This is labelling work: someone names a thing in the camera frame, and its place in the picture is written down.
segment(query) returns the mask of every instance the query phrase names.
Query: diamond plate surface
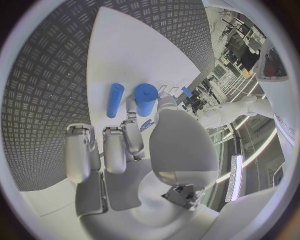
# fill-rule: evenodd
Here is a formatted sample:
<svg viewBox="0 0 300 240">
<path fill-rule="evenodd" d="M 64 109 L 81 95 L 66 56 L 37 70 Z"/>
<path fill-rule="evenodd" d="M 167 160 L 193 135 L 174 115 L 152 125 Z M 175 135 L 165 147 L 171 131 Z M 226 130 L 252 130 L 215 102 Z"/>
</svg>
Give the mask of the diamond plate surface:
<svg viewBox="0 0 300 240">
<path fill-rule="evenodd" d="M 90 124 L 86 89 L 89 40 L 99 7 L 151 26 L 205 71 L 213 51 L 200 0 L 68 0 L 36 28 L 11 69 L 2 105 L 7 162 L 20 191 L 66 178 L 64 134 Z"/>
</svg>

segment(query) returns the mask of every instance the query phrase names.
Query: blue object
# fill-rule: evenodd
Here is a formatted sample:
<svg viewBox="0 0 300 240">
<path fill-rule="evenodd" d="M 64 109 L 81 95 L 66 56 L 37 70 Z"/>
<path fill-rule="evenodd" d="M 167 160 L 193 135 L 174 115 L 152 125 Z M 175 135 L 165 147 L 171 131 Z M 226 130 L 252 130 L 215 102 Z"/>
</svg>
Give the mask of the blue object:
<svg viewBox="0 0 300 240">
<path fill-rule="evenodd" d="M 187 95 L 189 98 L 191 98 L 193 95 L 192 93 L 184 86 L 182 89 L 181 89 L 185 95 Z"/>
<path fill-rule="evenodd" d="M 106 110 L 106 116 L 108 116 L 109 118 L 113 119 L 116 116 L 123 93 L 124 93 L 123 85 L 119 83 L 113 83 L 110 86 L 110 92 L 109 92 L 108 104 Z"/>
<path fill-rule="evenodd" d="M 141 117 L 149 116 L 158 96 L 159 93 L 153 85 L 148 83 L 138 85 L 134 90 L 137 114 Z"/>
</svg>

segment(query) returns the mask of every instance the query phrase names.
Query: blue foam cylinder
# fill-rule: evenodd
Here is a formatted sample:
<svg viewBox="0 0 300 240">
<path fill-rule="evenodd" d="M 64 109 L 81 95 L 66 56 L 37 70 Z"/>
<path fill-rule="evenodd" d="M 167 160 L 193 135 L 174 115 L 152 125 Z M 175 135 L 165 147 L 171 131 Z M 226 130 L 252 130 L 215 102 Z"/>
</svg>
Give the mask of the blue foam cylinder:
<svg viewBox="0 0 300 240">
<path fill-rule="evenodd" d="M 193 94 L 184 86 L 182 88 L 182 91 L 184 92 L 185 95 L 187 95 L 189 98 L 193 96 Z"/>
<path fill-rule="evenodd" d="M 123 85 L 119 83 L 113 83 L 110 86 L 110 92 L 106 109 L 106 116 L 108 116 L 109 118 L 113 119 L 116 116 L 123 93 Z"/>
<path fill-rule="evenodd" d="M 149 116 L 158 96 L 159 93 L 153 85 L 148 83 L 138 85 L 134 90 L 137 114 L 141 117 Z"/>
</svg>

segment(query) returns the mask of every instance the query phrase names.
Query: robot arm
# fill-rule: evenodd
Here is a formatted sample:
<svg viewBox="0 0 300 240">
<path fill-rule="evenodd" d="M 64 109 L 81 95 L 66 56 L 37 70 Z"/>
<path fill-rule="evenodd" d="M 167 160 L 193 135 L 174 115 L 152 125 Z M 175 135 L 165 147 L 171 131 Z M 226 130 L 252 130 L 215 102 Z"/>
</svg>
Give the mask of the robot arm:
<svg viewBox="0 0 300 240">
<path fill-rule="evenodd" d="M 232 123 L 241 115 L 255 116 L 256 114 L 273 118 L 269 101 L 258 99 L 256 96 L 244 96 L 237 102 L 225 102 L 207 108 L 198 120 L 204 128 L 218 128 Z"/>
</svg>

